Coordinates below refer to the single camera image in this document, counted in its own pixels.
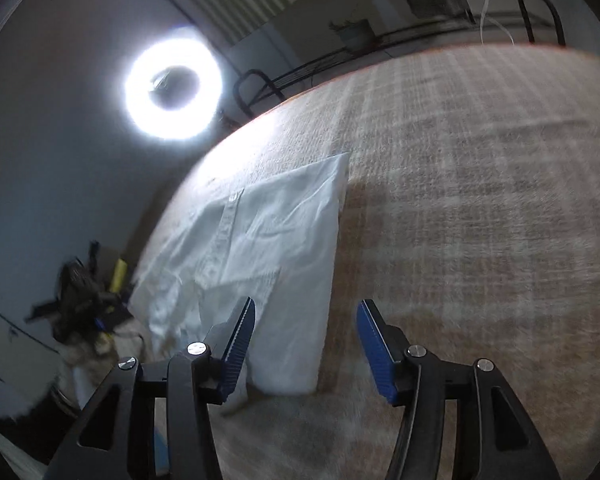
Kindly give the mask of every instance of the bright white light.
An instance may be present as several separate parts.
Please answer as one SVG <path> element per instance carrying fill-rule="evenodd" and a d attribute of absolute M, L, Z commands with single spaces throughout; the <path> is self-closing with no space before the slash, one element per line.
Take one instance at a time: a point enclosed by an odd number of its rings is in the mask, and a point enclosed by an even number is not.
<path fill-rule="evenodd" d="M 185 66 L 199 78 L 198 92 L 177 110 L 165 110 L 150 98 L 152 81 L 170 66 Z M 125 83 L 126 108 L 138 128 L 163 139 L 187 139 L 211 122 L 222 92 L 222 78 L 208 48 L 194 38 L 173 38 L 145 50 Z"/>

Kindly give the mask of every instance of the beige checkered blanket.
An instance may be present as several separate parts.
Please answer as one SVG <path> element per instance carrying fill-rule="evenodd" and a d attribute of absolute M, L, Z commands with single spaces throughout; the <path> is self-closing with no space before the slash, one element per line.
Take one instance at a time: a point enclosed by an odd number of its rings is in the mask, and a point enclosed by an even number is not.
<path fill-rule="evenodd" d="M 144 261 L 197 203 L 344 151 L 319 391 L 215 416 L 225 478 L 384 478 L 402 413 L 372 382 L 361 298 L 440 358 L 496 362 L 563 478 L 584 478 L 600 458 L 600 60 L 472 46 L 326 83 L 212 150 Z"/>

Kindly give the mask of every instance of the black cable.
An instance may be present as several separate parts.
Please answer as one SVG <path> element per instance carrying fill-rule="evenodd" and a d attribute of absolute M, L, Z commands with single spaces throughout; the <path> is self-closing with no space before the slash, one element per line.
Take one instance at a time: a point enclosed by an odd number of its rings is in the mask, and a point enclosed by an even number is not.
<path fill-rule="evenodd" d="M 27 336 L 29 339 L 35 341 L 36 343 L 42 345 L 43 347 L 45 347 L 47 350 L 51 350 L 53 353 L 58 354 L 58 350 L 56 350 L 55 348 L 51 348 L 51 346 L 49 346 L 46 343 L 43 343 L 42 341 L 40 341 L 40 339 L 32 336 L 29 332 L 25 332 L 23 329 L 21 329 L 19 326 L 17 326 L 14 322 L 10 321 L 9 319 L 7 319 L 6 317 L 3 316 L 3 314 L 0 313 L 0 318 L 5 321 L 12 329 L 17 330 L 18 332 L 24 334 L 25 336 Z"/>

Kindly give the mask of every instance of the yellow object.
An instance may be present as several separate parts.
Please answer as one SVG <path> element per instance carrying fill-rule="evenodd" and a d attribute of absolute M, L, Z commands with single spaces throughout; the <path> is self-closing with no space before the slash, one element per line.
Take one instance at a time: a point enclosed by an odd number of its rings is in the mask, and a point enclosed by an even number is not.
<path fill-rule="evenodd" d="M 111 285 L 109 285 L 109 292 L 120 292 L 122 283 L 125 281 L 126 276 L 126 261 L 119 258 L 116 261 L 116 267 L 113 269 L 113 278 L 111 279 Z"/>

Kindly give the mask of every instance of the blue gripper pad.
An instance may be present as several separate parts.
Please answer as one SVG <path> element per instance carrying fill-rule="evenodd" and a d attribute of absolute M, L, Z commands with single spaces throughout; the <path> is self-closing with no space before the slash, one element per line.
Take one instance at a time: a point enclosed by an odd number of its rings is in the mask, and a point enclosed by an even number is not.
<path fill-rule="evenodd" d="M 373 301 L 360 302 L 356 313 L 356 325 L 378 393 L 389 403 L 394 404 L 398 397 L 398 390 L 395 387 L 395 363 L 382 338 L 384 320 Z"/>
<path fill-rule="evenodd" d="M 234 392 L 235 385 L 238 383 L 255 323 L 256 306 L 251 298 L 247 298 L 222 356 L 220 394 L 223 402 Z"/>

